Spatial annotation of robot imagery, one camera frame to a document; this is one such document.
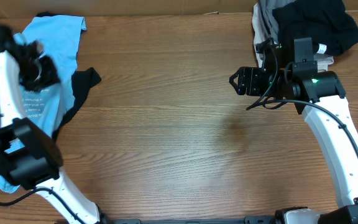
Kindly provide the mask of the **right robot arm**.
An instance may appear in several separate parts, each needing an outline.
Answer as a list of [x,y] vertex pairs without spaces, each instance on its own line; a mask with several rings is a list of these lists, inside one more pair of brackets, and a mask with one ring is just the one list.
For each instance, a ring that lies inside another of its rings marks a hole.
[[238,95],[255,96],[248,109],[275,110],[292,103],[312,130],[329,167],[338,208],[279,209],[273,216],[247,217],[246,223],[358,223],[358,132],[346,91],[334,72],[319,72],[311,38],[288,47],[267,39],[255,46],[262,67],[241,67],[229,78]]

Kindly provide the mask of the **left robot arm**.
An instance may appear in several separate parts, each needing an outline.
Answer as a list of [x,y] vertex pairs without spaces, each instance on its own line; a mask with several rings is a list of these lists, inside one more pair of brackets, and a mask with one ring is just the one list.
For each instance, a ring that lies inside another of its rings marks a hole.
[[27,192],[9,207],[37,194],[68,223],[109,223],[110,219],[87,199],[63,168],[55,141],[27,116],[21,88],[40,92],[60,83],[53,60],[41,43],[17,44],[10,27],[0,24],[0,176]]

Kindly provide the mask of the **light blue printed t-shirt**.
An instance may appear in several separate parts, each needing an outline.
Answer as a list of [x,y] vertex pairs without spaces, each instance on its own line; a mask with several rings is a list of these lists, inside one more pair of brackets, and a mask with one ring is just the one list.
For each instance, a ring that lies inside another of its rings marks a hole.
[[84,31],[84,17],[36,16],[23,32],[13,35],[19,45],[40,41],[46,47],[44,55],[52,59],[57,69],[60,83],[39,93],[21,87],[24,109],[30,120],[53,139],[86,100],[81,94],[89,91],[76,86],[81,82],[80,73],[76,71],[76,55]]

